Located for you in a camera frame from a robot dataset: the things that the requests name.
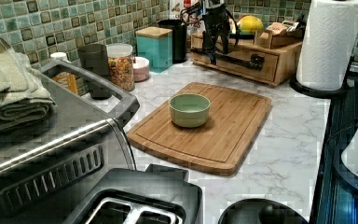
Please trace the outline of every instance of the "white marble countertop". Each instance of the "white marble countertop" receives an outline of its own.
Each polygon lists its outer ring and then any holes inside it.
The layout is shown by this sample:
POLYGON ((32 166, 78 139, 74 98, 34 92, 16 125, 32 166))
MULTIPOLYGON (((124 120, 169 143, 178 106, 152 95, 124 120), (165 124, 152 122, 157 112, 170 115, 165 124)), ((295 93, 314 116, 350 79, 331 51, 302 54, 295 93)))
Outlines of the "white marble countertop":
MULTIPOLYGON (((226 208, 249 198, 283 203, 309 220, 330 101, 300 94, 292 90, 288 82, 271 88, 187 61, 163 73, 151 73, 148 80, 135 83, 131 93, 138 98, 141 107, 124 130, 127 132, 190 82, 248 91, 272 100, 268 118, 239 171, 232 176, 209 175, 163 161, 133 147, 138 170, 144 171, 150 163, 187 169, 188 182, 202 188, 201 223, 217 223, 226 208)), ((109 111, 117 102, 111 98, 93 103, 109 111)))

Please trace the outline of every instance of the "toaster oven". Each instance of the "toaster oven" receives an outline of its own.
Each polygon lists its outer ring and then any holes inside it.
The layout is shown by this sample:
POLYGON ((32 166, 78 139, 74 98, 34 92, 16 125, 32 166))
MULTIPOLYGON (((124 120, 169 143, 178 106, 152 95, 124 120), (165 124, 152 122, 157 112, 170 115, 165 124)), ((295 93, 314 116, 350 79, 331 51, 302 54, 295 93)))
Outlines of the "toaster oven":
POLYGON ((62 223, 109 170, 136 170, 122 129, 139 108, 136 97, 69 63, 53 61, 41 71, 58 109, 0 133, 0 224, 62 223), (60 72, 108 89, 120 102, 105 113, 50 79, 60 72))

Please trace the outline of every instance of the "small wooden drawer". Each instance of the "small wooden drawer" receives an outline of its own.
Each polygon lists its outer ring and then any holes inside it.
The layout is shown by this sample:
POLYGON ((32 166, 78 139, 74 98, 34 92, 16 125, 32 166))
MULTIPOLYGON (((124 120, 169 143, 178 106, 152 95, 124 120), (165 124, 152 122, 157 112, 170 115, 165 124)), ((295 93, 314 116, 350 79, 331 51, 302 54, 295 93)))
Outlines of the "small wooden drawer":
MULTIPOLYGON (((210 58, 205 54, 193 52, 192 60, 195 64, 247 77, 273 87, 296 73, 301 42, 279 49, 264 49, 252 43, 253 40, 242 39, 234 47, 234 40, 230 39, 230 53, 216 53, 216 65, 211 64, 210 58)), ((191 36, 191 48, 202 48, 202 33, 191 36)))

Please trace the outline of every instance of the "yellow fruit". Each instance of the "yellow fruit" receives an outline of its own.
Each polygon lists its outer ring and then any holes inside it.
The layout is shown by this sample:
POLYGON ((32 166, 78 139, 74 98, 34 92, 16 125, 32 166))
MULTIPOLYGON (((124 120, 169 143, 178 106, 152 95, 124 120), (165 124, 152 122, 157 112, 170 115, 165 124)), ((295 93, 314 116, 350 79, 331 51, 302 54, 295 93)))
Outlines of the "yellow fruit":
POLYGON ((244 16, 240 21, 240 30, 243 33, 254 34, 256 30, 263 29, 263 22, 254 16, 244 16))

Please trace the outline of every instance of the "bamboo cutting board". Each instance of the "bamboo cutting board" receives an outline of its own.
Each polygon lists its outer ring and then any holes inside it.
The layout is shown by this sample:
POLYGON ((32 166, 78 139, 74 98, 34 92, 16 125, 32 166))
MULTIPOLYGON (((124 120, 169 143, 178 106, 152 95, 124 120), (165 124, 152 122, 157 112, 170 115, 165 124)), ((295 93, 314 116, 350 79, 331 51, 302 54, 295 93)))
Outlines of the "bamboo cutting board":
POLYGON ((271 100, 246 91, 190 83, 180 93, 211 101, 207 122, 193 129, 171 121, 168 101, 127 133, 131 144, 146 153, 194 170, 233 175, 263 125, 271 100))

